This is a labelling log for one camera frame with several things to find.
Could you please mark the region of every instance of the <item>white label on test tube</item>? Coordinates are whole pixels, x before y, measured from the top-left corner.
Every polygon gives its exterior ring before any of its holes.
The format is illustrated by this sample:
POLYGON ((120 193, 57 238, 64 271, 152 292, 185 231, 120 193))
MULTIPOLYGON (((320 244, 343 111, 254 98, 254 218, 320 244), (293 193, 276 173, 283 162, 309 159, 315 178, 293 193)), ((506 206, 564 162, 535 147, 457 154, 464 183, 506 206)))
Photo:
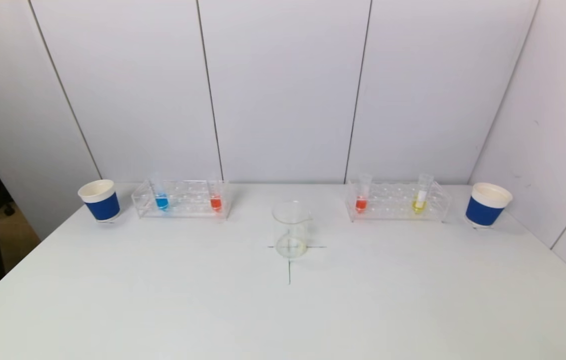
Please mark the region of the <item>white label on test tube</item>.
POLYGON ((422 208, 425 203, 425 198, 427 197, 427 191, 419 190, 418 195, 416 195, 416 207, 422 208))

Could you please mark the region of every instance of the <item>orange liquid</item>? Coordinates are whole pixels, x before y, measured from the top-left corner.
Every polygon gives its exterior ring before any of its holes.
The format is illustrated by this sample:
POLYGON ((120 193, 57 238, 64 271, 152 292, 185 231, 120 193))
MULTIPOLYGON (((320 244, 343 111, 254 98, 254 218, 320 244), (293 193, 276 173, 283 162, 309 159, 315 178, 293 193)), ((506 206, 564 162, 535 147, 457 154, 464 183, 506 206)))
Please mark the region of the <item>orange liquid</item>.
POLYGON ((359 196, 356 199, 356 211, 360 214, 365 211, 366 207, 367 207, 367 199, 365 199, 363 196, 359 196))
POLYGON ((221 208, 223 207, 220 196, 214 196, 213 198, 209 199, 209 202, 212 204, 212 209, 214 209, 215 212, 220 212, 221 208))

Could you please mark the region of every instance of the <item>table surface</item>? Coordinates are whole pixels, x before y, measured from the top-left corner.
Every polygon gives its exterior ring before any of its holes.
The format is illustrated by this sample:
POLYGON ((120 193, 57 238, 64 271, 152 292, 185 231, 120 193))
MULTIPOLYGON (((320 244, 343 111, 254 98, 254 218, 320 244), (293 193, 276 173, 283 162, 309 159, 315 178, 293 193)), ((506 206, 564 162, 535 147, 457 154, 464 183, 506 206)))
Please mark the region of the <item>table surface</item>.
POLYGON ((227 221, 79 209, 0 282, 0 359, 566 360, 566 264, 504 212, 494 228, 351 222, 344 185, 235 184, 227 221), (271 207, 312 210, 288 266, 271 207))

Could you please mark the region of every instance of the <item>glass beaker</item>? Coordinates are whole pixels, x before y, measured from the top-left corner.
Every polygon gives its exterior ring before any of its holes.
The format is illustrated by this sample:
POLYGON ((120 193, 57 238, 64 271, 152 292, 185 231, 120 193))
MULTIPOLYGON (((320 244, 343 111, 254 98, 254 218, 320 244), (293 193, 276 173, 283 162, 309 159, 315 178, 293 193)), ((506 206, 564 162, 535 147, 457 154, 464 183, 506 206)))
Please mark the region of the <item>glass beaker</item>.
POLYGON ((307 251, 310 210, 298 201, 282 202, 272 209, 276 251, 288 259, 297 258, 307 251))

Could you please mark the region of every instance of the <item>paper cup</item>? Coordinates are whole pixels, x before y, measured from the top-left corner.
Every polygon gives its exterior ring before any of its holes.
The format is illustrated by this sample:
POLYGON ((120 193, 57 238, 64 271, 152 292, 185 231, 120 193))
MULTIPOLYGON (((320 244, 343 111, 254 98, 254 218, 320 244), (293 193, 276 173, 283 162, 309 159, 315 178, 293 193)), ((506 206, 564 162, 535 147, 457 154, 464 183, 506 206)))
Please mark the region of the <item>paper cup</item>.
POLYGON ((96 180, 79 189, 79 196, 97 221, 110 221, 118 216, 116 189, 111 180, 96 180))
POLYGON ((500 186, 478 182, 472 187, 472 197, 465 212, 466 218, 477 228, 489 227, 512 201, 512 194, 500 186))

